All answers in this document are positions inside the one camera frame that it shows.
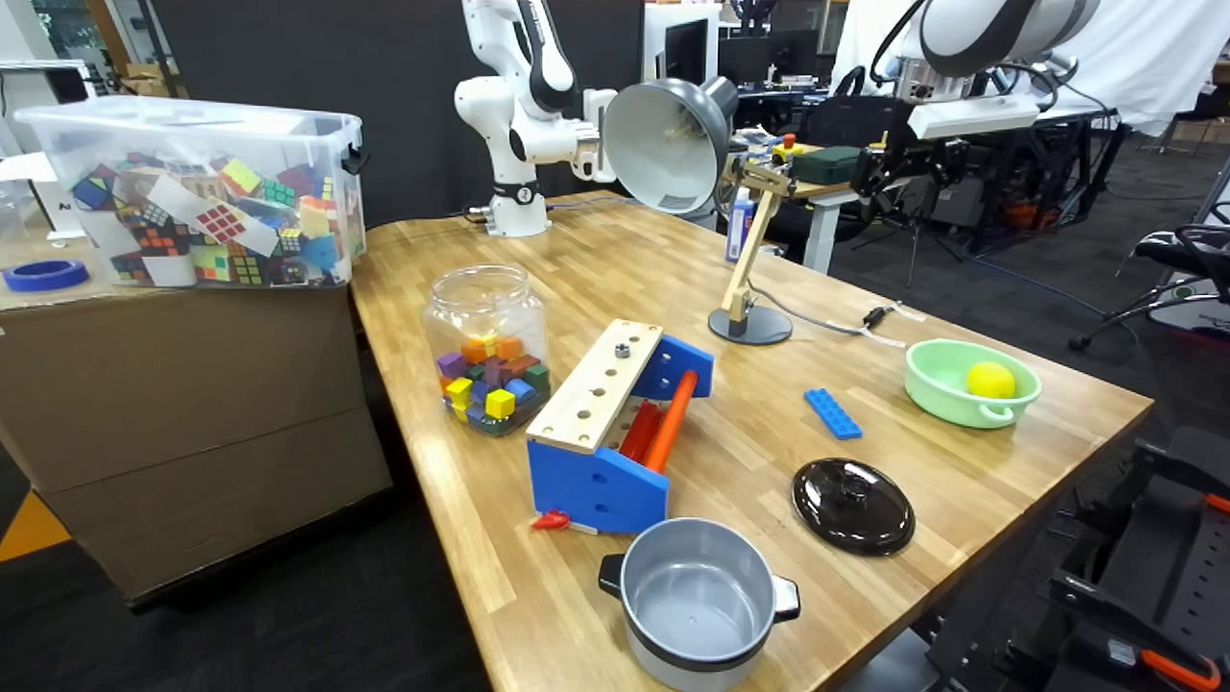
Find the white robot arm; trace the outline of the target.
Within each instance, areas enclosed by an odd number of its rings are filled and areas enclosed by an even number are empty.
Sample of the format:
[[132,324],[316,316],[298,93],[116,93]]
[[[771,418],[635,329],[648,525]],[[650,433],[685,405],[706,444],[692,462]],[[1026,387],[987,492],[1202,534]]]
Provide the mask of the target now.
[[491,233],[526,239],[551,225],[544,164],[613,184],[603,121],[613,87],[580,87],[546,0],[463,0],[469,51],[487,78],[454,87],[454,113],[481,133],[491,162]]

